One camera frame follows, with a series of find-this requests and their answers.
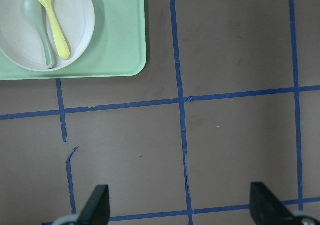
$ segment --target gray spoon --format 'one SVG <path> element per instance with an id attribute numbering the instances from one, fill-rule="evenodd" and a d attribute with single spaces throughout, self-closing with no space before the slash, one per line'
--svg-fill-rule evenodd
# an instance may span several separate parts
<path id="1" fill-rule="evenodd" d="M 38 0 L 25 0 L 23 8 L 26 17 L 40 35 L 45 54 L 45 66 L 47 69 L 52 69 L 55 66 L 55 57 L 45 30 L 42 5 Z"/>

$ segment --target yellow fork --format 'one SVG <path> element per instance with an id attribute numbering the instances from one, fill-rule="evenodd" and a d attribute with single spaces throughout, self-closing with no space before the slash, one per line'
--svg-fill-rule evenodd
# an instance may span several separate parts
<path id="1" fill-rule="evenodd" d="M 41 3 L 42 6 L 44 6 L 46 13 L 48 15 L 54 43 L 60 58 L 68 59 L 70 57 L 70 50 L 69 50 L 67 41 L 65 39 L 65 36 L 59 25 L 59 22 L 57 20 L 54 9 L 52 7 L 52 0 L 38 0 L 38 1 Z"/>

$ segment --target blue painter's tape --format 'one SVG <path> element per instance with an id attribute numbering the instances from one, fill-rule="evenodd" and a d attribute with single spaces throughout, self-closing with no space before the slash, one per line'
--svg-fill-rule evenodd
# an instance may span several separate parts
<path id="1" fill-rule="evenodd" d="M 179 95 L 179 108 L 180 108 L 180 129 L 181 129 L 181 140 L 182 140 L 182 151 L 183 151 L 183 168 L 184 168 L 184 180 L 185 180 L 185 195 L 186 195 L 186 206 L 188 210 L 189 225 L 193 225 L 193 209 L 192 201 L 189 188 L 188 178 L 188 143 L 187 143 L 187 129 L 186 129 L 186 111 L 185 111 L 185 99 L 184 89 L 181 75 L 180 65 L 180 50 L 179 50 L 179 39 L 178 39 L 178 23 L 177 23 L 177 11 L 176 11 L 176 0 L 170 0 L 171 10 L 171 24 L 172 24 L 172 38 L 173 38 L 173 49 L 174 49 L 174 62 L 176 72 L 176 84 Z"/>
<path id="2" fill-rule="evenodd" d="M 59 111 L 60 111 L 62 140 L 64 142 L 67 142 L 66 114 L 65 114 L 64 98 L 62 95 L 61 79 L 56 79 L 55 83 L 56 83 L 56 91 L 57 91 Z"/>
<path id="3" fill-rule="evenodd" d="M 295 0 L 289 0 L 290 25 L 291 25 L 291 46 L 294 79 L 294 103 L 295 103 L 295 132 L 296 132 L 296 157 L 297 157 L 297 177 L 298 177 L 298 200 L 299 210 L 304 209 L 303 194 L 303 168 L 302 168 L 302 140 L 301 140 L 301 114 L 300 114 L 300 87 L 299 87 L 299 67 L 298 48 L 296 34 Z"/>
<path id="4" fill-rule="evenodd" d="M 69 193 L 70 193 L 70 205 L 71 205 L 71 213 L 77 214 L 77 208 L 76 208 L 76 200 L 75 200 L 75 192 L 74 192 L 74 182 L 72 178 L 72 171 L 71 171 L 71 158 L 75 154 L 79 147 L 75 147 L 72 151 L 72 153 L 69 155 L 65 162 L 66 166 L 66 175 L 68 178 L 69 183 Z"/>
<path id="5" fill-rule="evenodd" d="M 188 214 L 189 214 L 188 211 L 171 211 L 171 212 L 157 212 L 157 213 L 149 213 L 149 214 L 130 215 L 130 216 L 115 216 L 110 218 L 110 222 L 186 216 Z"/>
<path id="6" fill-rule="evenodd" d="M 300 92 L 310 92 L 310 91 L 319 91 L 320 85 L 318 86 L 302 86 L 300 87 Z"/>
<path id="7" fill-rule="evenodd" d="M 122 104 L 100 105 L 95 107 L 66 108 L 64 111 L 66 114 L 73 114 L 73 113 L 86 113 L 86 112 L 104 111 L 104 110 L 150 107 L 150 106 L 169 105 L 169 104 L 178 104 L 178 103 L 179 103 L 179 99 L 176 98 L 176 99 L 165 99 L 165 100 L 154 100 L 154 101 L 129 102 L 129 103 L 122 103 Z"/>
<path id="8" fill-rule="evenodd" d="M 194 210 L 194 214 L 208 214 L 208 213 L 218 213 L 227 211 L 238 211 L 238 210 L 248 210 L 250 205 L 236 205 L 236 206 L 222 206 L 213 208 L 204 208 Z"/>
<path id="9" fill-rule="evenodd" d="M 304 202 L 305 204 L 309 204 L 309 203 L 320 203 L 320 197 L 305 198 L 305 199 L 303 199 L 303 202 Z"/>
<path id="10" fill-rule="evenodd" d="M 273 94 L 288 94 L 288 93 L 294 93 L 294 92 L 295 92 L 295 88 L 289 87 L 289 88 L 268 89 L 268 90 L 258 90 L 258 91 L 242 91 L 242 92 L 223 93 L 223 94 L 214 94 L 214 95 L 192 96 L 192 97 L 186 97 L 184 101 L 186 103 L 189 103 L 189 102 L 195 102 L 195 101 L 234 99 L 234 98 L 273 95 Z"/>
<path id="11" fill-rule="evenodd" d="M 60 114 L 60 111 L 57 111 L 57 110 L 6 114 L 6 115 L 0 115 L 0 121 L 1 120 L 11 120 L 11 119 L 25 119 L 25 118 L 36 118 L 36 117 L 46 117 L 46 116 L 57 116 L 59 114 Z"/>
<path id="12" fill-rule="evenodd" d="M 301 139 L 301 114 L 300 114 L 300 94 L 294 95 L 295 103 L 295 133 L 296 133 L 296 159 L 297 159 L 297 176 L 298 176 L 298 199 L 299 210 L 304 209 L 303 193 L 303 165 L 302 165 L 302 139 Z"/>

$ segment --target green tray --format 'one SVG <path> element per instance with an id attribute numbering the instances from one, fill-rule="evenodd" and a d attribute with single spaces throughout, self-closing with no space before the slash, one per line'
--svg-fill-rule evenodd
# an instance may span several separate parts
<path id="1" fill-rule="evenodd" d="M 95 28 L 85 53 L 51 72 L 26 70 L 0 52 L 0 81 L 56 78 L 126 77 L 146 65 L 145 0 L 92 0 Z"/>

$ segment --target floor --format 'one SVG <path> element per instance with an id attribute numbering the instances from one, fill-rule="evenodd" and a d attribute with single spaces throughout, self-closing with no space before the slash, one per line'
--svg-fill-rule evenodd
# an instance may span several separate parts
<path id="1" fill-rule="evenodd" d="M 146 0 L 133 77 L 0 82 L 0 224 L 253 225 L 250 183 L 320 217 L 320 0 Z"/>

